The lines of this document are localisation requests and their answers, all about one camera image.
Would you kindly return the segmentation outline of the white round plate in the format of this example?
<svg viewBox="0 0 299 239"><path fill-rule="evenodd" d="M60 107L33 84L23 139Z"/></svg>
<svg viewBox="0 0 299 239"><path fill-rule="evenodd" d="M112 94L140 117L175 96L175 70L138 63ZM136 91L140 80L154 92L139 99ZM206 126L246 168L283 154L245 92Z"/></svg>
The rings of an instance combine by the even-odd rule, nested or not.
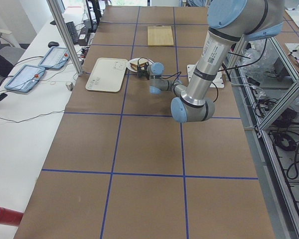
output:
<svg viewBox="0 0 299 239"><path fill-rule="evenodd" d="M130 71L136 73L138 71L138 67L144 69L146 65L151 65L151 64L153 64L153 61L151 61L150 59L139 57L139 58L134 58L129 60L127 63L127 68Z"/></svg>

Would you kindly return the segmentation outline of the white bread slice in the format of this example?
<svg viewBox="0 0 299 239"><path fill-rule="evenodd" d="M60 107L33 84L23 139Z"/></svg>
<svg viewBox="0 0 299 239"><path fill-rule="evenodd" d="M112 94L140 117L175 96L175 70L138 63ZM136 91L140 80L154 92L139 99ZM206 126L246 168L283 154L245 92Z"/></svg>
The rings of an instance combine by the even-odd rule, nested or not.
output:
<svg viewBox="0 0 299 239"><path fill-rule="evenodd" d="M132 70L137 71L138 67L144 67L149 61L145 58L135 58L129 61Z"/></svg>

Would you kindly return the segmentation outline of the wooden cutting board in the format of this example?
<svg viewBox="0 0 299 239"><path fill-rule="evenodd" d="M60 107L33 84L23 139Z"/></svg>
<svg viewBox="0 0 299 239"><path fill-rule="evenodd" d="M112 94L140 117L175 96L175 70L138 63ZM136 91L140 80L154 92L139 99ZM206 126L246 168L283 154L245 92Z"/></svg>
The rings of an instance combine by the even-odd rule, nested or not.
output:
<svg viewBox="0 0 299 239"><path fill-rule="evenodd" d="M174 46L174 39L171 26L148 26L148 46Z"/></svg>

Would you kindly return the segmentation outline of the cream plastic tray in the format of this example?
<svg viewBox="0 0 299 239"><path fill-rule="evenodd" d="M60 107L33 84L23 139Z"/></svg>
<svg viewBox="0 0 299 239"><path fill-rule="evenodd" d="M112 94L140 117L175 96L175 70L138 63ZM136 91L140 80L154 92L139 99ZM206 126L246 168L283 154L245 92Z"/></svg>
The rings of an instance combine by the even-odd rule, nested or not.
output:
<svg viewBox="0 0 299 239"><path fill-rule="evenodd" d="M99 58L86 83L86 90L116 93L121 89L127 59Z"/></svg>

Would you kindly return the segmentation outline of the black keyboard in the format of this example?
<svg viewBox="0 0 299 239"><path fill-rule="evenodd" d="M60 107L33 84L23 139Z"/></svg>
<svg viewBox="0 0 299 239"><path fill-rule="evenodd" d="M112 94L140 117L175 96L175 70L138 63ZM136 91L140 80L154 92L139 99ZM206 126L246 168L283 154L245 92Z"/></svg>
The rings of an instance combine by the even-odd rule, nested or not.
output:
<svg viewBox="0 0 299 239"><path fill-rule="evenodd" d="M78 32L73 21L65 23L73 44L78 44Z"/></svg>

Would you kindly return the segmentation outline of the blue teach pendant far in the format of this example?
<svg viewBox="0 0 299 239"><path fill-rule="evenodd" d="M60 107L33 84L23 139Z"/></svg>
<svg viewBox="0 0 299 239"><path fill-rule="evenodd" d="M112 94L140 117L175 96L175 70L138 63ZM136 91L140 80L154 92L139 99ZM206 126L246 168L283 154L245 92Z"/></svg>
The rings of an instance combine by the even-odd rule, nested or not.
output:
<svg viewBox="0 0 299 239"><path fill-rule="evenodd" d="M69 52L67 48L51 47L39 62L39 67L46 69L61 69L69 60Z"/></svg>

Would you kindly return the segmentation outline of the blue teach pendant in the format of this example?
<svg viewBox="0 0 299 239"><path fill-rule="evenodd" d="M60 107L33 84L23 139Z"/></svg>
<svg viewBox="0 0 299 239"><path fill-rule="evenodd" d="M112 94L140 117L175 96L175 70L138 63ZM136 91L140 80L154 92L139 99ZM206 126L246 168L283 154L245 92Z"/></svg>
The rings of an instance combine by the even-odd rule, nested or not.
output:
<svg viewBox="0 0 299 239"><path fill-rule="evenodd" d="M51 47L39 62L39 67L46 69L61 69L69 60L69 52L67 48Z"/></svg>
<svg viewBox="0 0 299 239"><path fill-rule="evenodd" d="M5 89L21 93L29 92L45 74L45 68L33 65L23 65L23 67L10 79Z"/></svg>

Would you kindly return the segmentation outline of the black computer mouse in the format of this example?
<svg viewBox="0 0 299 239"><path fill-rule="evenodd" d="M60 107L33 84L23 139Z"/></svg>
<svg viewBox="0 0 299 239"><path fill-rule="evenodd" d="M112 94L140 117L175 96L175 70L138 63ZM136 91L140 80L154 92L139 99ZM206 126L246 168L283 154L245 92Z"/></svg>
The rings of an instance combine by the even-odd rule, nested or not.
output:
<svg viewBox="0 0 299 239"><path fill-rule="evenodd" d="M57 47L59 46L59 43L58 42L55 42L55 41L50 41L48 43L48 47L51 48L51 47Z"/></svg>

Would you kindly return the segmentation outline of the blue teach pendant near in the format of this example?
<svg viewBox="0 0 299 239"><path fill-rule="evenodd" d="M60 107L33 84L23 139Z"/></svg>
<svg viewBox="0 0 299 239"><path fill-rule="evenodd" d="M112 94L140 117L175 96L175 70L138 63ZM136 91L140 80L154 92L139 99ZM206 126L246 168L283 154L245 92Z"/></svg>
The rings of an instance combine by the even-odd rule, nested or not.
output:
<svg viewBox="0 0 299 239"><path fill-rule="evenodd" d="M23 67L10 79L5 89L21 93L29 92L45 74L45 68L33 65L23 65Z"/></svg>

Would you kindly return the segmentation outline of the office chair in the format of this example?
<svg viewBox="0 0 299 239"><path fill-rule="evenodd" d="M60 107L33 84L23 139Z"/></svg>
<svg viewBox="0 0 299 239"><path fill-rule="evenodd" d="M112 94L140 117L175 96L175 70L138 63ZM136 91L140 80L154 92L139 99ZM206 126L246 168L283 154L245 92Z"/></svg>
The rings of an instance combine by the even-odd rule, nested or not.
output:
<svg viewBox="0 0 299 239"><path fill-rule="evenodd" d="M23 48L5 46L0 41L0 76L7 77L24 52Z"/></svg>

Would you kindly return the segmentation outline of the small black phone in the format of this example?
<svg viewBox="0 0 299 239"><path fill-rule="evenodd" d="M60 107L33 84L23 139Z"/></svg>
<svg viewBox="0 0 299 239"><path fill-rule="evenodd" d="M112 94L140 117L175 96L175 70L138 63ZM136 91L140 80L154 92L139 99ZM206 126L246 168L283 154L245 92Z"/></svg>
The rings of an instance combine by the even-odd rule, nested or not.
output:
<svg viewBox="0 0 299 239"><path fill-rule="evenodd" d="M0 94L0 101L2 101L4 98L7 97L7 94L6 93L2 93Z"/></svg>

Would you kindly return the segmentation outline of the red cylinder bottle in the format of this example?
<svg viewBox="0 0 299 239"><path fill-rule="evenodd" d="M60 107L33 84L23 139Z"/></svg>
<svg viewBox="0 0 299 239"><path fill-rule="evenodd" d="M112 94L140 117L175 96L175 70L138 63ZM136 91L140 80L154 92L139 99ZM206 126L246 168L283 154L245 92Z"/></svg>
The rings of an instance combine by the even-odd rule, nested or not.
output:
<svg viewBox="0 0 299 239"><path fill-rule="evenodd" d="M22 212L0 207L0 224L18 227L23 217Z"/></svg>

